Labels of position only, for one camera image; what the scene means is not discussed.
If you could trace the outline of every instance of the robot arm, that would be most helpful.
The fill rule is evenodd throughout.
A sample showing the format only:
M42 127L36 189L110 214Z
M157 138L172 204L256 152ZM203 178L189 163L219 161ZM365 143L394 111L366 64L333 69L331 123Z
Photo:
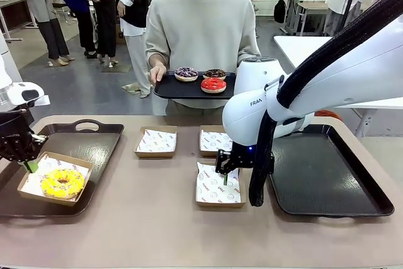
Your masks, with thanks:
M30 128L33 119L27 109L49 104L43 89L33 83L13 83L0 56L0 159L24 162L36 159L44 136Z
M252 205L263 204L263 186L273 172L274 138L304 128L312 113L323 108L403 96L403 0L380 2L290 75L279 70L277 61L268 64L266 59L240 66L236 95L223 112L237 154L220 151L216 172L253 167ZM248 68L257 75L254 81L241 76L249 64L255 65Z

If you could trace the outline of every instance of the backpack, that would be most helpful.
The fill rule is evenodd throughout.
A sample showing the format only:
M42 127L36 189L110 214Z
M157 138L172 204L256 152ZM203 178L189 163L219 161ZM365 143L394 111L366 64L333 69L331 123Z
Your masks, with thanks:
M283 23L285 18L285 2L284 0L279 0L275 6L275 21Z

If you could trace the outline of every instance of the donut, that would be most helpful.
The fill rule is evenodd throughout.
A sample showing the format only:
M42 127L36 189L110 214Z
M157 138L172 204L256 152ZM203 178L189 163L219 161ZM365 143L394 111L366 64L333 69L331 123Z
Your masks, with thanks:
M199 73L191 67L180 67L175 71L175 78L183 82L196 81Z
M201 90L208 94L218 94L225 91L227 83L219 78L208 78L201 82Z
M203 74L204 79L208 78L219 78L224 80L227 77L227 73L222 69L209 69Z
M56 169L41 182L47 197L67 200L76 197L84 187L84 176L74 169Z

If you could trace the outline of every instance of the paper food tray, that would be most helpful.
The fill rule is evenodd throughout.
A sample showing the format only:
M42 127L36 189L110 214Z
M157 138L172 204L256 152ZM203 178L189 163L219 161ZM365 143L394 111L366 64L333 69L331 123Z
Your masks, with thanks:
M241 208L245 205L246 187L242 168L237 170L237 174L236 171L229 174L228 184L234 182L231 186L224 186L224 179L215 172L214 163L198 162L197 165L196 203L199 206Z
M214 140L217 140L217 138L215 138L210 142L210 145L204 144L203 138L206 136L206 133L209 133L209 132L225 134L221 138L221 140L223 140L225 142L221 142L222 144L219 144L218 142L213 142ZM222 126L222 125L202 125L202 126L200 126L200 140L199 141L200 141L200 154L203 157L216 157L217 151L219 148L221 148L225 151L231 151L231 149L232 149L232 140L225 133L224 126Z
M146 126L146 127L142 127L140 129L140 133L139 133L139 138L137 140L137 143L135 145L135 149L134 149L134 153L136 153L136 155L138 157L173 157L174 153L175 153L175 149L176 149L176 132L177 132L177 126ZM156 131L156 132L164 132L164 133L168 133L168 134L172 134L174 139L173 139L173 151L159 151L158 149L156 149L155 151L150 151L148 149L144 149L143 151L141 151L139 149L140 143L143 140L143 137L145 135L146 130L152 130L152 131ZM167 142L158 142L158 144L167 144Z
M56 160L57 164L61 163L60 167L63 166L68 168L69 165L71 165L72 168L73 167L76 168L84 176L84 187L75 198L69 200L63 200L59 198L46 197L43 194L42 189L40 188L40 180L46 173L49 173L57 169L57 166L56 167L50 166L50 163L53 162L54 160ZM31 173L25 174L20 184L18 185L17 190L20 193L20 195L25 198L32 198L34 200L41 200L44 202L57 203L66 206L74 206L74 204L78 202L83 191L85 190L89 176L91 175L93 168L94 168L93 163L81 159L76 159L74 157L64 156L53 152L44 152L38 158L38 170L32 174Z

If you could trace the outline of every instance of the tray handle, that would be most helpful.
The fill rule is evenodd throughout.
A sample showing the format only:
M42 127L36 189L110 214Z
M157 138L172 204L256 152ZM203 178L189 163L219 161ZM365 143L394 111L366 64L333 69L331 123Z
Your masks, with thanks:
M97 130L94 129L81 129L78 130L77 126L80 124L84 124L84 123L90 123L90 124L95 124L96 126L98 126ZM110 127L107 124L101 123L97 120L93 120L93 119L82 119L82 120L78 120L75 121L73 123L69 123L69 124L55 124L55 126L57 126L57 128L63 129L63 131L66 132L81 132L81 133L97 133L97 132L110 132Z

